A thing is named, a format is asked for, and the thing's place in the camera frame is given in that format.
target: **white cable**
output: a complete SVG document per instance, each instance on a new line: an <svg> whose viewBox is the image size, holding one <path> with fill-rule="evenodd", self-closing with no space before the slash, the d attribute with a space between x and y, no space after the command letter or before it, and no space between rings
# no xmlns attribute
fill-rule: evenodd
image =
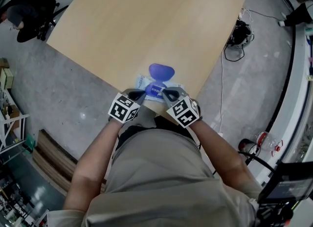
<svg viewBox="0 0 313 227"><path fill-rule="evenodd" d="M244 9L244 11L242 13L240 13L240 17L243 17L245 12L247 12L249 14L249 20L250 20L251 23L253 23L253 18L251 16L251 12L248 9Z"/></svg>
<svg viewBox="0 0 313 227"><path fill-rule="evenodd" d="M222 133L221 130L222 130L222 110L223 110L223 92L224 92L224 67L223 67L223 51L222 51L222 57L221 57L221 64L222 64L222 95L221 95L221 123L220 123L220 130L219 130L219 133Z"/></svg>

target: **chair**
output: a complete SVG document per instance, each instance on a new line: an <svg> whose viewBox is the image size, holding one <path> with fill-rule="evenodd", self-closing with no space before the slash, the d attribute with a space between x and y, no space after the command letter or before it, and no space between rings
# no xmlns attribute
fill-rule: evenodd
<svg viewBox="0 0 313 227"><path fill-rule="evenodd" d="M56 2L56 0L27 0L27 2L36 9L40 16L40 22L38 24L38 27L40 27L40 32L37 36L37 39L45 41L49 25L56 25L53 19L61 12L66 10L68 5L54 12L55 8L60 6L60 3Z"/></svg>

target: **purple object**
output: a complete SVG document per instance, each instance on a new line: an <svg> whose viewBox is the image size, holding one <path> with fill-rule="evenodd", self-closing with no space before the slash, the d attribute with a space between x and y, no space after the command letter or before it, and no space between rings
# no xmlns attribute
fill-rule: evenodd
<svg viewBox="0 0 313 227"><path fill-rule="evenodd" d="M155 82L149 84L145 91L148 96L162 99L162 90L167 88L163 82L170 80L174 76L175 71L172 67L166 65L151 64L149 66L149 72L153 79L155 79Z"/></svg>

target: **person sitting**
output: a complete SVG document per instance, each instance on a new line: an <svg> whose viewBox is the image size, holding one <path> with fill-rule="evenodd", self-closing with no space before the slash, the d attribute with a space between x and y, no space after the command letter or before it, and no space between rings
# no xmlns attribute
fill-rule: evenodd
<svg viewBox="0 0 313 227"><path fill-rule="evenodd" d="M38 36L40 16L26 0L11 0L0 8L0 23L8 20L14 29L19 30L17 41L26 42Z"/></svg>
<svg viewBox="0 0 313 227"><path fill-rule="evenodd" d="M279 26L294 26L300 23L311 23L313 21L313 2L306 1L289 15L282 13L284 21L278 21Z"/></svg>

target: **person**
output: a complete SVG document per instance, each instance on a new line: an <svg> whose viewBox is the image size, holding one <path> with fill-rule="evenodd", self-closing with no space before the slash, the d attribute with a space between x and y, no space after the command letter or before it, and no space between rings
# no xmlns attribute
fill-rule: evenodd
<svg viewBox="0 0 313 227"><path fill-rule="evenodd" d="M36 9L25 0L11 0L0 8L0 23L8 20L19 30L17 41L26 42L40 32L40 17Z"/></svg>
<svg viewBox="0 0 313 227"><path fill-rule="evenodd" d="M282 13L284 21L278 21L279 26L294 26L300 23L311 23L313 21L313 2L306 1L289 15Z"/></svg>
<svg viewBox="0 0 313 227"><path fill-rule="evenodd" d="M190 125L221 177L214 178L186 129L155 121L120 136L100 194L123 126L111 119L78 161L63 210L49 212L48 226L254 226L262 188L237 151L201 119Z"/></svg>

